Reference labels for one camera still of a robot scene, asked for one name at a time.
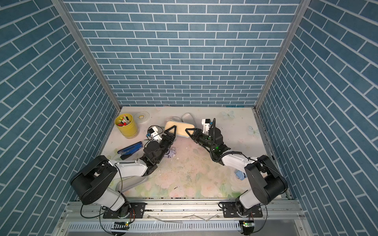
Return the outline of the beige umbrella case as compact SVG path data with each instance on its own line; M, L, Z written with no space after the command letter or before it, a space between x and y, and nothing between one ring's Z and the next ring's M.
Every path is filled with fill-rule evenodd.
M195 128L194 125L192 124L188 124L188 123L182 123L182 122L176 122L176 121L168 121L165 125L165 130L172 127L173 125L176 125L177 126L177 129L176 129L176 135L177 136L180 136L180 137L186 137L186 138L189 138L189 136L187 135L187 133L185 132L185 129L186 128Z

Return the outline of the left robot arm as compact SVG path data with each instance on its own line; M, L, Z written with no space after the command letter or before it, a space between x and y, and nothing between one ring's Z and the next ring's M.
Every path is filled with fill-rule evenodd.
M111 189L109 185L115 179L150 175L171 148L176 130L177 126L174 125L163 132L160 142L148 143L143 156L135 161L119 162L109 160L104 155L93 159L70 180L82 204L96 203L117 212L120 218L125 217L131 205L121 192Z

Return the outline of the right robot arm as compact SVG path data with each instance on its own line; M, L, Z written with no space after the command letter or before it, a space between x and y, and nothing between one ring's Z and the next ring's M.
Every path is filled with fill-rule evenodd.
M245 215L255 205L269 204L287 190L287 181L268 156L248 157L229 148L223 141L221 130L216 127L216 119L213 119L208 131L187 128L185 132L195 143L208 150L212 161L246 175L250 188L235 202L240 214Z

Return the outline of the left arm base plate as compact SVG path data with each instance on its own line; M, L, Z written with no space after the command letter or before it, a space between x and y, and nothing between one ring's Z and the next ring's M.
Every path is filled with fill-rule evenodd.
M109 210L103 214L104 219L141 219L143 218L146 203L125 203L117 211Z

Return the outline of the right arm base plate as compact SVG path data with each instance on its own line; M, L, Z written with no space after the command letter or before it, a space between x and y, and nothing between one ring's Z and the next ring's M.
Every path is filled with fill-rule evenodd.
M222 209L224 218L253 217L262 218L263 213L260 204L246 209L239 202L219 202L218 206Z

